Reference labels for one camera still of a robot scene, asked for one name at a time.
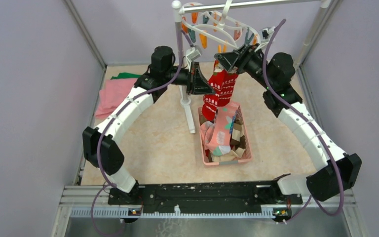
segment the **gray wall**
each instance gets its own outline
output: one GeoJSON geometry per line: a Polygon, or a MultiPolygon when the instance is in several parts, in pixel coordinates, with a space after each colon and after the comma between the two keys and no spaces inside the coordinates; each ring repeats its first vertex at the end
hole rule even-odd
{"type": "Polygon", "coordinates": [[[379,1],[344,0],[305,70],[326,131],[363,161],[353,190],[379,236],[379,1]]]}
{"type": "MultiPolygon", "coordinates": [[[[149,63],[155,47],[167,45],[176,52],[172,0],[73,0],[95,44],[107,64],[149,63]]],[[[203,4],[225,0],[200,0],[203,4]]],[[[296,56],[319,8],[319,1],[275,6],[231,9],[229,16],[259,30],[276,26],[287,18],[271,48],[296,56]]],[[[208,41],[200,61],[212,61],[216,42],[208,41]]]]}
{"type": "Polygon", "coordinates": [[[50,235],[101,75],[61,0],[0,0],[0,237],[50,235]]]}

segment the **floor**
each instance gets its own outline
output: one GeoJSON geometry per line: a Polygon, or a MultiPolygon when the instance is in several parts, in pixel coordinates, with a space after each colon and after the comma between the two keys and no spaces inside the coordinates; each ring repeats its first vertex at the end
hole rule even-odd
{"type": "MultiPolygon", "coordinates": [[[[147,65],[108,67],[105,80],[120,72],[142,74],[147,65]]],[[[209,79],[213,63],[201,63],[209,79]]],[[[302,95],[297,77],[294,89],[302,95]]],[[[253,155],[251,162],[206,167],[202,162],[200,137],[190,134],[180,104],[179,88],[170,85],[162,97],[126,132],[119,147],[124,165],[140,184],[269,180],[285,173],[313,173],[315,168],[306,151],[291,131],[265,106],[265,91],[248,74],[238,77],[232,100],[239,102],[253,155]]],[[[192,112],[197,121],[197,108],[202,96],[191,96],[192,112]]],[[[97,119],[94,126],[102,120],[97,119]]],[[[101,185],[100,171],[88,162],[81,185],[101,185]]]]}

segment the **teal clothespin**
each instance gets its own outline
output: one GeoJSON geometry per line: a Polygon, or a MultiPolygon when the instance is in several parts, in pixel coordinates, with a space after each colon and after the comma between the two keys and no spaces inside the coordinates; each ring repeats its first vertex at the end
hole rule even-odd
{"type": "Polygon", "coordinates": [[[191,41],[193,43],[197,42],[197,38],[195,37],[195,31],[193,31],[190,28],[188,28],[188,35],[191,38],[191,41]]]}
{"type": "Polygon", "coordinates": [[[207,24],[208,20],[210,20],[210,18],[208,18],[208,16],[203,16],[203,24],[207,24]]]}
{"type": "Polygon", "coordinates": [[[245,34],[245,44],[250,44],[254,36],[255,36],[254,33],[252,33],[252,35],[249,37],[249,27],[248,27],[245,34]]]}

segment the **pink towel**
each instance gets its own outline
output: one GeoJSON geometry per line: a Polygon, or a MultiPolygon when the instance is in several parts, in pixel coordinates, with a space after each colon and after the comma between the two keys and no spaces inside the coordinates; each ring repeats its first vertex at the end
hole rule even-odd
{"type": "Polygon", "coordinates": [[[108,117],[127,97],[137,79],[114,79],[105,82],[105,88],[99,91],[99,105],[95,112],[97,119],[108,117]]]}

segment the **black base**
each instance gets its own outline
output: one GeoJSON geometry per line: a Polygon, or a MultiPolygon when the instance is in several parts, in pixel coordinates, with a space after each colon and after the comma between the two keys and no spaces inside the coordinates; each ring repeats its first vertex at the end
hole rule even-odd
{"type": "Polygon", "coordinates": [[[283,196],[277,181],[149,184],[140,185],[138,198],[130,201],[122,191],[110,190],[109,205],[143,203],[145,213],[259,213],[263,204],[302,204],[297,195],[283,196]]]}

